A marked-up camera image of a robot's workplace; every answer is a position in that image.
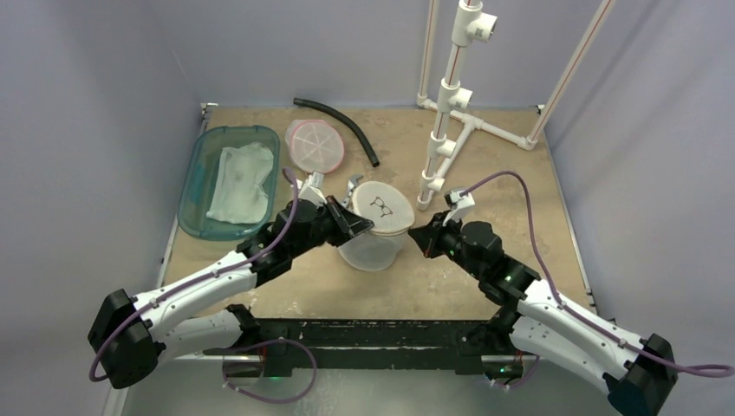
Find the black metal frame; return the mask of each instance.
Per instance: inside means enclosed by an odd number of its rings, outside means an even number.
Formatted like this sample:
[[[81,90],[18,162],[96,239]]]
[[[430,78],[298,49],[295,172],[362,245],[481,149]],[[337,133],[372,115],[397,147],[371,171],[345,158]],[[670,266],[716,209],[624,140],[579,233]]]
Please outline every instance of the black metal frame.
[[[246,309],[237,311],[238,318],[244,311]],[[484,374],[491,371],[493,366],[483,364],[483,356],[512,356],[516,353],[509,342],[505,348],[476,342],[475,334],[486,323],[440,320],[258,319],[259,330],[247,331],[244,328],[244,334],[249,332],[250,335],[241,338],[238,344],[248,346],[256,341],[279,337],[299,341],[311,350],[319,368],[441,369],[453,370],[456,374]],[[207,350],[205,354],[238,355],[231,349],[220,348]],[[288,377],[294,368],[311,368],[309,358],[300,348],[285,343],[268,347],[264,376]]]

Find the plastic container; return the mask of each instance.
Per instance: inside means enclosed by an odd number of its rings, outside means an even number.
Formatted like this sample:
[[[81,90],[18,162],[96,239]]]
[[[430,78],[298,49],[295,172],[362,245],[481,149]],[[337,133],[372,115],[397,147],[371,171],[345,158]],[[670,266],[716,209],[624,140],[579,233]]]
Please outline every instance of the plastic container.
[[[254,224],[230,224],[206,216],[217,184],[219,157],[224,147],[242,147],[260,143],[273,152],[273,168],[263,183],[268,194],[268,208],[263,219]],[[273,130],[263,126],[216,127],[202,134],[194,143],[179,202],[179,226],[187,234],[206,240],[237,240],[255,234],[270,218],[276,195],[280,140]]]
[[[375,226],[337,250],[352,267],[363,271],[387,269],[408,239],[415,221],[413,207],[397,189],[382,182],[365,182],[354,189],[350,211]]]
[[[334,171],[344,159],[344,141],[324,120],[294,120],[286,130],[294,165],[307,173]]]

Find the black rubber hose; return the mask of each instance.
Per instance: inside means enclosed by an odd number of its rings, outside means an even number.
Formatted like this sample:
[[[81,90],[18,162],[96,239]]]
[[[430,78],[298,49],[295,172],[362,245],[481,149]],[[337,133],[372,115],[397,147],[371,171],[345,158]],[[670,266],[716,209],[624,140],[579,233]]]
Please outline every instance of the black rubber hose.
[[[381,164],[381,162],[378,160],[378,155],[375,154],[375,150],[373,150],[373,147],[370,145],[370,142],[368,141],[368,137],[365,136],[365,134],[362,132],[362,129],[359,126],[357,126],[354,123],[354,121],[352,121],[349,117],[333,109],[330,106],[325,106],[324,104],[321,104],[321,102],[316,102],[312,100],[304,100],[302,98],[295,98],[294,104],[299,107],[312,108],[312,109],[315,109],[316,111],[321,111],[322,113],[331,115],[332,117],[336,118],[342,124],[347,126],[350,130],[352,130],[352,133],[354,133],[354,135],[357,136],[357,139],[360,141],[362,148],[365,150],[365,154],[367,155],[367,158],[370,159],[370,164],[373,165],[373,167],[378,167]]]

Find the pvc pipe fitting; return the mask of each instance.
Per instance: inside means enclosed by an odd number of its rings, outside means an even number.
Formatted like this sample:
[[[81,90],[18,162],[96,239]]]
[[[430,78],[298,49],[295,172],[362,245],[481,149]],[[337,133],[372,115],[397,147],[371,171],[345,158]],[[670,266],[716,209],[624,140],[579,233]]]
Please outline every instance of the pvc pipe fitting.
[[[416,209],[419,211],[424,211],[426,208],[429,207],[429,203],[432,202],[432,196],[429,194],[426,196],[426,200],[421,200],[421,196],[419,195],[416,197]]]
[[[439,97],[437,97],[437,110],[441,113],[449,113],[454,108],[467,108],[472,99],[472,91],[459,86],[459,81],[450,86],[442,78],[439,86]]]
[[[431,178],[426,176],[426,170],[421,171],[421,180],[419,181],[419,191],[423,192],[429,187],[429,184],[436,178],[436,174],[432,175]]]
[[[434,132],[431,132],[429,133],[429,137],[429,146],[426,148],[427,157],[438,158],[439,156],[444,156],[451,158],[457,143],[452,140],[447,140],[446,134],[441,139],[437,139],[434,137]]]
[[[434,192],[440,192],[442,186],[444,186],[444,178],[436,177],[426,187]]]
[[[482,42],[490,40],[490,35],[495,31],[498,17],[483,13],[479,18],[467,25],[467,35]]]
[[[478,20],[481,15],[482,2],[468,6],[465,4],[465,0],[459,0],[459,7],[457,8],[457,15],[454,17],[454,27],[452,29],[452,42],[455,45],[459,47],[470,46],[474,36],[470,37],[468,28],[470,23]]]
[[[424,193],[427,191],[439,192],[441,187],[444,186],[444,178],[438,177],[436,174],[431,178],[426,176],[426,171],[421,171],[421,181],[419,192]],[[427,201],[432,200],[432,193],[429,192]]]

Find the clear plastic lid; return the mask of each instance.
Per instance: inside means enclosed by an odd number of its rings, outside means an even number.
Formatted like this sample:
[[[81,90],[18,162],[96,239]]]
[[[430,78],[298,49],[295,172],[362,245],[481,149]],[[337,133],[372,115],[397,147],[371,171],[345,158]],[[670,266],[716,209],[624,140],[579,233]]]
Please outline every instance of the clear plastic lid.
[[[344,158],[342,137],[323,120],[302,121],[288,142],[291,161],[305,172],[332,172]]]

